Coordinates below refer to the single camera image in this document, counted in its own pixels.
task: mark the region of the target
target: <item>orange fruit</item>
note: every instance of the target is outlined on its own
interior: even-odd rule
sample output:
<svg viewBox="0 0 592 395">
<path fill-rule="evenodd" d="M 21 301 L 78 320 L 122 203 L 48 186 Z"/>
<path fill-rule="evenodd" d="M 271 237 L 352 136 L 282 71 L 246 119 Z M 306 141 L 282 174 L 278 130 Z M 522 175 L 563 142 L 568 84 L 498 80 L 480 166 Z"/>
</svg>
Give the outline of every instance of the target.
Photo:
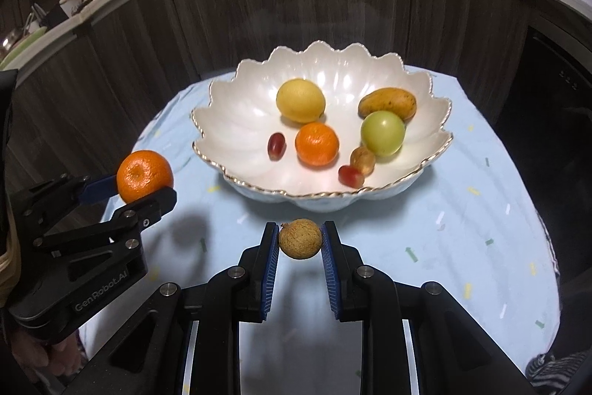
<svg viewBox="0 0 592 395">
<path fill-rule="evenodd" d="M 117 191 L 126 203 L 165 186 L 173 187 L 173 171 L 169 162 L 155 151 L 134 151 L 117 170 Z"/>
<path fill-rule="evenodd" d="M 294 141 L 298 158 L 311 166 L 325 166 L 339 151 L 339 138 L 323 123 L 308 123 L 300 128 Z"/>
</svg>

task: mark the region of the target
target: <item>red grape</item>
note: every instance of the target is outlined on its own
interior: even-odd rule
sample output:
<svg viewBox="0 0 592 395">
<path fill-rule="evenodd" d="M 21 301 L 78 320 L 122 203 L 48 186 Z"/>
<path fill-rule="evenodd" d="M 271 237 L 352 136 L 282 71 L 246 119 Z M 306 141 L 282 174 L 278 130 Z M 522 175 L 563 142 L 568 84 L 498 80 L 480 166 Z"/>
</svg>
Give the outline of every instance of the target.
<svg viewBox="0 0 592 395">
<path fill-rule="evenodd" d="M 267 154 L 269 155 L 269 159 L 271 159 L 271 161 L 278 161 L 282 159 L 285 152 L 286 138 L 283 137 L 282 133 L 273 133 L 267 142 Z"/>
<path fill-rule="evenodd" d="M 342 166 L 339 168 L 339 182 L 342 185 L 349 186 L 350 188 L 359 189 L 364 185 L 364 175 L 360 173 L 353 166 Z"/>
</svg>

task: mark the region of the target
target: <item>fruit bowl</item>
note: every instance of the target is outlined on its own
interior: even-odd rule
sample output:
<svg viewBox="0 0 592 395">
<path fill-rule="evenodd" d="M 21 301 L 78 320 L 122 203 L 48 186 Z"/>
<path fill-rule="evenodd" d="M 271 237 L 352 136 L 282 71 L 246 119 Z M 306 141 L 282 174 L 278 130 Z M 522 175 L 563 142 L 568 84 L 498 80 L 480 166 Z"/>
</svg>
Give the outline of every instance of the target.
<svg viewBox="0 0 592 395">
<path fill-rule="evenodd" d="M 301 125 L 281 117 L 276 107 L 278 89 L 293 78 L 316 83 L 326 98 L 321 121 L 334 129 L 340 148 L 335 162 L 324 168 L 298 160 L 294 140 Z M 357 104 L 366 94 L 388 86 L 406 89 L 417 99 L 403 146 L 395 155 L 379 158 L 362 188 L 344 186 L 337 171 L 349 164 L 350 153 L 360 146 Z M 338 51 L 323 41 L 300 53 L 277 47 L 262 63 L 241 61 L 231 81 L 212 81 L 209 106 L 192 111 L 201 133 L 193 149 L 253 200 L 289 201 L 317 212 L 340 210 L 357 200 L 383 200 L 407 189 L 452 142 L 452 133 L 443 128 L 452 103 L 434 97 L 431 90 L 430 74 L 408 73 L 395 53 L 374 57 L 361 44 Z M 284 134 L 287 148 L 282 159 L 271 161 L 267 144 L 276 132 Z"/>
</svg>

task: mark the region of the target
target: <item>table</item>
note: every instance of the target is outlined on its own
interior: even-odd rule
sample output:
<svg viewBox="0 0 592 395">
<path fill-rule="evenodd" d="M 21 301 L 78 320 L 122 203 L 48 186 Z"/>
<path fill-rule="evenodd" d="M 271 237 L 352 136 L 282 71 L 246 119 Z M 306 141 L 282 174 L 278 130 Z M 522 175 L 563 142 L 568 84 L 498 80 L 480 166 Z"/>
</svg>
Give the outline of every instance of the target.
<svg viewBox="0 0 592 395">
<path fill-rule="evenodd" d="M 205 283 L 257 245 L 267 221 L 309 218 L 335 221 L 344 243 L 396 281 L 439 281 L 524 370 L 549 349 L 559 326 L 552 246 L 501 141 L 455 78 L 432 75 L 434 95 L 453 103 L 446 128 L 455 139 L 448 151 L 402 194 L 329 214 L 239 195 L 191 149 L 198 132 L 189 114 L 208 103 L 210 81 L 177 94 L 134 150 L 155 150 L 169 160 L 178 203 L 142 234 L 147 276 L 81 327 L 88 355 L 162 283 Z M 121 205 L 112 198 L 104 220 Z M 242 324 L 240 339 L 246 395 L 359 393 L 360 324 L 334 319 L 320 253 L 305 261 L 280 253 L 268 320 Z"/>
</svg>

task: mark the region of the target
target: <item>light blue tablecloth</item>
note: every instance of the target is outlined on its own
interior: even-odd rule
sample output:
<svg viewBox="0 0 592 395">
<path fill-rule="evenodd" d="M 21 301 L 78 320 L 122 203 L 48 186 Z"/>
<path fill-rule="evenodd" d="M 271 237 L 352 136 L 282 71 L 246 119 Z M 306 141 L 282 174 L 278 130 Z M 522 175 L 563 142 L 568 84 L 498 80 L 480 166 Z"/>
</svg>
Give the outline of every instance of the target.
<svg viewBox="0 0 592 395">
<path fill-rule="evenodd" d="M 142 234 L 148 275 L 82 327 L 88 354 L 163 282 L 205 283 L 257 245 L 267 221 L 310 218 L 335 221 L 344 243 L 396 281 L 439 281 L 524 370 L 559 326 L 552 248 L 501 141 L 455 78 L 433 76 L 434 95 L 453 102 L 451 147 L 401 195 L 331 214 L 239 195 L 191 149 L 198 132 L 189 114 L 208 103 L 209 81 L 177 94 L 134 148 L 169 160 L 177 206 Z M 110 200 L 104 218 L 121 205 Z M 240 337 L 246 395 L 359 393 L 360 326 L 334 319 L 320 254 L 305 261 L 280 254 L 268 320 L 242 324 Z"/>
</svg>

